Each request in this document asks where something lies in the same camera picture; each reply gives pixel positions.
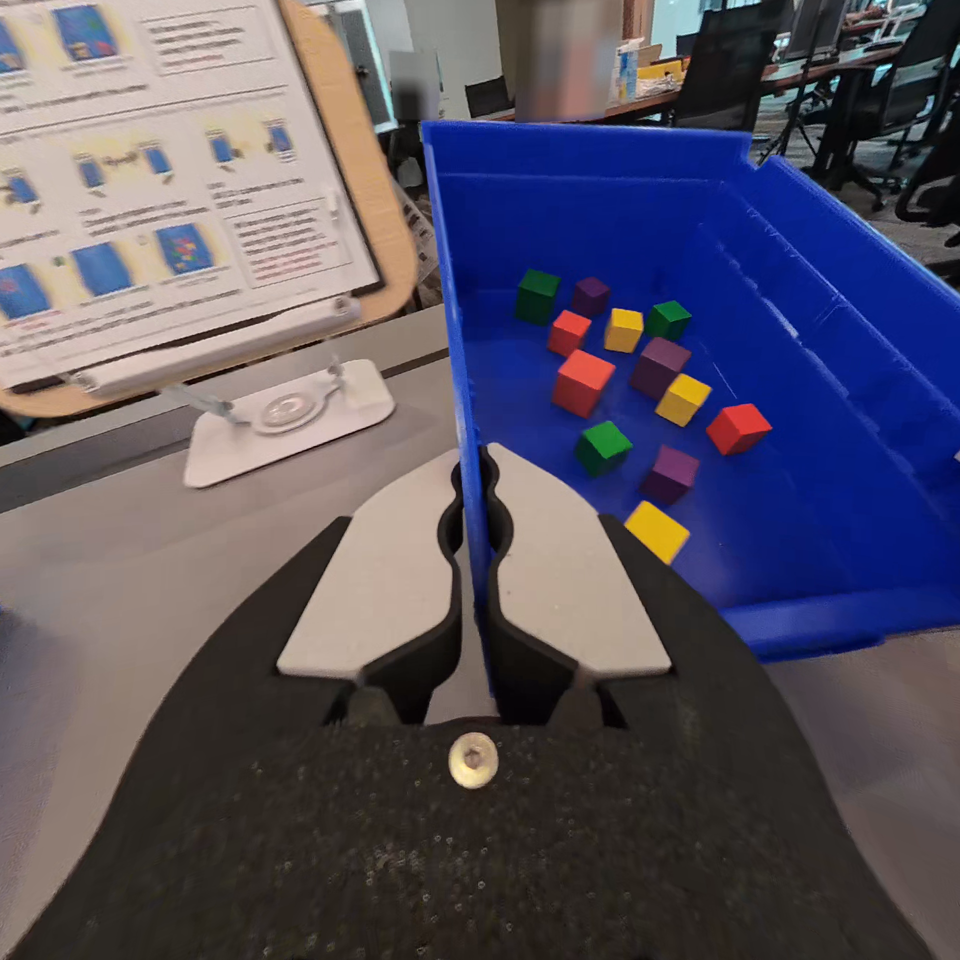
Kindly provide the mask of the red wooden cube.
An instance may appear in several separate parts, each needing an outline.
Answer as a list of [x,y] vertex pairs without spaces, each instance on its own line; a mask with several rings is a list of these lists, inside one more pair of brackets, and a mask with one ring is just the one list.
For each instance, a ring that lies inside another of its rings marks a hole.
[[569,414],[589,419],[613,378],[615,364],[576,349],[558,369],[551,403]]
[[590,318],[564,309],[552,322],[547,340],[547,350],[564,358],[581,350],[590,332]]
[[705,428],[714,448],[726,457],[744,453],[772,432],[772,424],[753,403],[727,406]]

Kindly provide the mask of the green wooden cube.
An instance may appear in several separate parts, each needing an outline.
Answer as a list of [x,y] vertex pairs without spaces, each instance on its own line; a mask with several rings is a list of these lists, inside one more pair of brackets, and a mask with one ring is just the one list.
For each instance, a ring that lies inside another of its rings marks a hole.
[[634,444],[612,421],[585,429],[574,447],[574,456],[591,478],[610,474],[623,465]]
[[561,278],[553,273],[528,269],[518,284],[513,316],[537,327],[546,327],[554,316]]
[[651,338],[678,342],[690,324],[690,311],[677,300],[655,304],[645,319],[645,332]]

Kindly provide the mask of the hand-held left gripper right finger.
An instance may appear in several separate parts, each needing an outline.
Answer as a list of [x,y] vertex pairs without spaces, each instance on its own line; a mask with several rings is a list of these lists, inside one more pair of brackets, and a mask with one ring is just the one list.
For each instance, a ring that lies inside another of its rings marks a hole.
[[487,661],[509,724],[546,724],[570,690],[672,662],[594,506],[507,446],[486,447]]

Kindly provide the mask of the long wooden table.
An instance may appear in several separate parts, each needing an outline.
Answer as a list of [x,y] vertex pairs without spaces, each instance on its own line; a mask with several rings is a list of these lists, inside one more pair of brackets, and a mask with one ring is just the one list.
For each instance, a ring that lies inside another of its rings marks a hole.
[[[864,46],[841,52],[832,62],[820,59],[814,62],[808,83],[834,77],[851,69],[888,65],[894,60],[897,51],[902,48],[904,43],[904,40],[896,39],[886,45]],[[760,97],[780,95],[788,90],[796,90],[800,72],[801,64],[799,62],[769,65],[765,68],[759,83]],[[668,79],[644,80],[640,87],[640,91],[645,94],[643,97],[638,97],[630,102],[610,104],[606,111],[599,116],[564,118],[560,119],[559,123],[610,124],[621,117],[642,119],[656,114],[669,113],[672,105],[682,92],[683,84]]]

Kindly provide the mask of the folded newspaper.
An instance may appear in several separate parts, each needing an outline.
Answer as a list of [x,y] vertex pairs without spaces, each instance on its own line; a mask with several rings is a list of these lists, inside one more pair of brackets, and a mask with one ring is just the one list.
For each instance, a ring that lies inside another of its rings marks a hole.
[[421,311],[441,305],[443,290],[440,261],[430,200],[414,200],[397,181],[391,186],[414,242],[416,274],[408,311]]

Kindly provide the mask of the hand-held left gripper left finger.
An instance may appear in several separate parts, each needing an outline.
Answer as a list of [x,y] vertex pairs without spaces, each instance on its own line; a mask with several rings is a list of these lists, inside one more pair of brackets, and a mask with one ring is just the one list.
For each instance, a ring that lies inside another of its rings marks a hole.
[[420,724],[462,650],[459,453],[450,449],[355,510],[276,662],[288,677],[383,690]]

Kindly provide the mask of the yellow wooden cube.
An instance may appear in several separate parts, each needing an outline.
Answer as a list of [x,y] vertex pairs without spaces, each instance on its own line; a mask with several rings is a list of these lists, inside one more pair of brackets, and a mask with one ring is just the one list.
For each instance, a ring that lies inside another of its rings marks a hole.
[[679,374],[656,403],[654,413],[678,427],[686,427],[700,412],[713,388],[685,373]]
[[666,566],[672,566],[690,531],[649,501],[640,502],[624,521],[627,531]]
[[644,315],[641,311],[614,307],[606,323],[604,349],[616,354],[632,354],[643,333]]

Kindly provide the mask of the blue plastic bin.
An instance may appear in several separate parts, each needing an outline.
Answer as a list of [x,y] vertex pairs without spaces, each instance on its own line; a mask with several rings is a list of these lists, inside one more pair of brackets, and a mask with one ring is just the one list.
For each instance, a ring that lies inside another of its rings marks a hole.
[[[479,451],[499,443],[625,521],[661,445],[701,461],[662,510],[690,537],[673,567],[762,662],[958,625],[958,294],[749,133],[439,121],[423,132],[475,586],[486,594]],[[553,318],[514,316],[523,275],[560,277]],[[581,350],[616,366],[590,418],[551,403],[547,349],[576,282],[606,283]],[[690,314],[682,374],[712,388],[688,426],[629,386],[652,306]],[[613,308],[642,312],[607,351]],[[723,456],[706,428],[752,403],[772,432]],[[580,435],[633,443],[592,478]]]

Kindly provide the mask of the black tripod stand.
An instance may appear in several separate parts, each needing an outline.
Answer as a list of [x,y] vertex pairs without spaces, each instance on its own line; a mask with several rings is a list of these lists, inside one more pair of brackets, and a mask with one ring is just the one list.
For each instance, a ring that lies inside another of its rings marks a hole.
[[785,126],[766,146],[758,158],[758,165],[762,165],[774,155],[784,157],[790,139],[798,126],[801,105],[805,98],[806,87],[809,83],[810,72],[818,57],[824,56],[823,50],[831,51],[834,41],[829,39],[831,28],[829,20],[828,1],[801,1],[798,11],[795,12],[791,23],[790,38],[786,46],[784,60],[799,62],[797,92],[790,104]]

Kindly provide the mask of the white blue carton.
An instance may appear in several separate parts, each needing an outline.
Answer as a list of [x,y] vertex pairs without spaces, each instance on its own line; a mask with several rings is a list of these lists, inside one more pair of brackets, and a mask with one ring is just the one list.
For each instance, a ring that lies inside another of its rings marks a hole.
[[625,40],[617,47],[610,95],[614,104],[623,104],[638,98],[640,54],[644,48],[645,40],[642,36]]

